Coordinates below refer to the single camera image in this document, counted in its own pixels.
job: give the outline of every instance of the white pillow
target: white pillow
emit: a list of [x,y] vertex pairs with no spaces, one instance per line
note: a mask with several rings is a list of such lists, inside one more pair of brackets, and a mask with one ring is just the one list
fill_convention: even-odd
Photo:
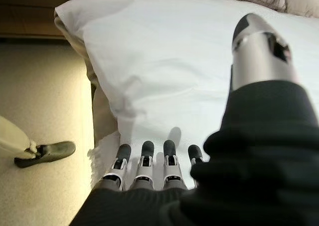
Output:
[[219,129],[233,32],[249,12],[262,16],[290,43],[301,82],[319,108],[318,19],[234,0],[72,0],[56,12],[84,41],[118,120],[121,143],[132,147],[127,186],[143,142],[151,140],[155,184],[161,187],[162,145],[173,138],[186,185],[193,187],[187,148],[202,147]]

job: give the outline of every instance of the black fabric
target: black fabric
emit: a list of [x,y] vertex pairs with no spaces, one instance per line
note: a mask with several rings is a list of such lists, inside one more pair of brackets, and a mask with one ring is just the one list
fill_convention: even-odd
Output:
[[230,92],[204,150],[210,161],[191,169],[199,187],[180,201],[193,223],[319,224],[319,129],[300,86],[267,81]]
[[221,129],[255,123],[318,126],[305,90],[287,81],[248,84],[228,96]]
[[92,191],[72,221],[72,226],[156,225],[162,206],[176,201],[185,190],[146,189],[116,192],[107,189]]

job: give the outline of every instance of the robotic finger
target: robotic finger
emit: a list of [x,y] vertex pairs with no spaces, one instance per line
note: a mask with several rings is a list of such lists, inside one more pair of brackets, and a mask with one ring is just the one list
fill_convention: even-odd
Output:
[[151,141],[145,141],[142,146],[140,161],[138,164],[137,175],[131,186],[134,189],[149,189],[153,187],[153,155],[154,144]]
[[181,188],[187,190],[181,175],[179,162],[176,156],[175,143],[172,140],[166,140],[163,146],[164,151],[164,188]]
[[[188,147],[188,156],[191,165],[195,165],[197,163],[203,163],[203,155],[201,153],[200,148],[197,145],[191,145]],[[195,188],[198,187],[198,182],[194,180]]]
[[110,190],[122,191],[130,156],[130,145],[121,145],[110,171],[102,177],[102,179],[96,184],[95,188],[107,188]]

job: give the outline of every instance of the gray fabric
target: gray fabric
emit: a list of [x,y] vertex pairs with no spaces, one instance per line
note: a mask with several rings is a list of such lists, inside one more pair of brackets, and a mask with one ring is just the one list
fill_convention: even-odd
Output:
[[169,189],[174,189],[174,188],[187,190],[186,185],[181,180],[170,180],[170,181],[165,182],[163,190],[169,190]]
[[145,181],[145,180],[134,181],[132,183],[130,190],[136,190],[136,189],[154,190],[151,183],[149,181]]

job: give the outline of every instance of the black fingertip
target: black fingertip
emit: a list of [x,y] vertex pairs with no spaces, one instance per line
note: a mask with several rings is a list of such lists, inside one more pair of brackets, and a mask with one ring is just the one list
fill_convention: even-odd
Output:
[[175,143],[172,140],[166,140],[163,146],[164,156],[176,155]]
[[118,159],[126,159],[126,161],[128,162],[130,160],[130,156],[131,156],[131,147],[128,144],[122,144],[119,147],[118,153],[116,155],[116,158]]
[[141,156],[151,156],[154,155],[154,144],[152,141],[145,141],[142,146]]

